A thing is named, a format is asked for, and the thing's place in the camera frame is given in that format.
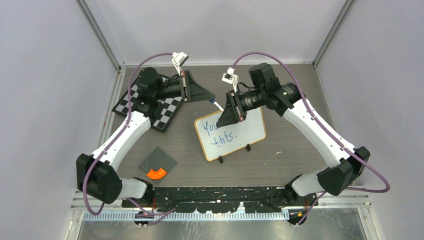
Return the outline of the blue capped whiteboard marker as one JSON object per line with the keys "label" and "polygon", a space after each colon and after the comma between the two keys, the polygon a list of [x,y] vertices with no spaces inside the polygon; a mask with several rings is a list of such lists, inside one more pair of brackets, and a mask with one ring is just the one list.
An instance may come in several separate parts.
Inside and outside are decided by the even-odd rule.
{"label": "blue capped whiteboard marker", "polygon": [[221,107],[221,105],[216,101],[216,105],[215,105],[221,112],[224,111],[224,109]]}

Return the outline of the black white chessboard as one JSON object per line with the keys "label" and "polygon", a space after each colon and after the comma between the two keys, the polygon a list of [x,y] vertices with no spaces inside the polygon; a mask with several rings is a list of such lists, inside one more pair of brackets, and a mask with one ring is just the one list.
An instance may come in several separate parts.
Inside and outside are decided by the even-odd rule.
{"label": "black white chessboard", "polygon": [[[135,106],[135,102],[139,96],[138,93],[138,83],[139,79],[137,78],[134,80],[131,84],[131,90],[130,90],[130,100],[131,100],[131,106]],[[160,103],[162,103],[163,109],[160,113],[160,118],[157,119],[153,124],[152,128],[158,132],[164,133],[168,127],[170,126],[172,120],[176,116],[178,110],[183,104],[182,97],[171,97],[166,99],[160,99]],[[128,108],[128,93],[126,92],[115,104],[115,106],[112,108],[112,112],[126,117],[129,108]]]}

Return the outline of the yellow framed whiteboard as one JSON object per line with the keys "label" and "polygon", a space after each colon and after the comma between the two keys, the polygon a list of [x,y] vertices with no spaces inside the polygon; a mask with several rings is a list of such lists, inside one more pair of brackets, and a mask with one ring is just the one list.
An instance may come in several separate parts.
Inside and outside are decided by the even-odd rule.
{"label": "yellow framed whiteboard", "polygon": [[261,108],[248,111],[242,122],[218,127],[217,122],[221,115],[221,111],[216,111],[194,121],[194,128],[208,162],[245,149],[267,136]]}

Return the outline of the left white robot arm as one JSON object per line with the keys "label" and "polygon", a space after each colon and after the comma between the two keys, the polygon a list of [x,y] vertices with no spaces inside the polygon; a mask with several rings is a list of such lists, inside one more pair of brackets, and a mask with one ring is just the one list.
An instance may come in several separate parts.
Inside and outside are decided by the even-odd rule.
{"label": "left white robot arm", "polygon": [[215,94],[201,86],[189,70],[163,79],[153,67],[142,69],[135,79],[137,97],[119,128],[91,154],[82,153],[76,160],[77,188],[85,198],[104,204],[119,198],[134,198],[141,207],[153,202],[146,181],[121,178],[117,170],[122,160],[154,123],[161,119],[166,99],[180,97],[186,103],[211,101]]}

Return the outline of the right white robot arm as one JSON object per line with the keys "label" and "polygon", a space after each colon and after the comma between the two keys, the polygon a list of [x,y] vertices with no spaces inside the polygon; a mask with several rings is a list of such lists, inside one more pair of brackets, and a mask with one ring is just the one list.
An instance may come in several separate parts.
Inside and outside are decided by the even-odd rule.
{"label": "right white robot arm", "polygon": [[240,82],[234,69],[229,67],[222,81],[233,86],[226,93],[226,104],[216,126],[218,128],[239,124],[247,119],[248,111],[267,107],[293,124],[318,150],[326,167],[301,174],[285,188],[285,198],[291,205],[299,205],[306,195],[323,192],[337,196],[364,171],[370,157],[369,150],[355,147],[341,137],[315,111],[308,99],[303,99],[294,83],[281,84],[273,67],[260,63],[248,72],[253,83],[246,92],[239,90]]}

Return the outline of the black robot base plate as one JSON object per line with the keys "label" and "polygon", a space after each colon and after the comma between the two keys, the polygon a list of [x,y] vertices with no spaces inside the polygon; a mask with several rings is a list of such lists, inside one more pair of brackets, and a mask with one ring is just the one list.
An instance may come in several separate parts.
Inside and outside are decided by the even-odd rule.
{"label": "black robot base plate", "polygon": [[159,213],[213,214],[234,213],[240,208],[248,214],[278,213],[284,207],[311,206],[316,193],[297,196],[293,191],[277,186],[237,187],[150,187],[142,198],[123,200],[122,207],[154,208]]}

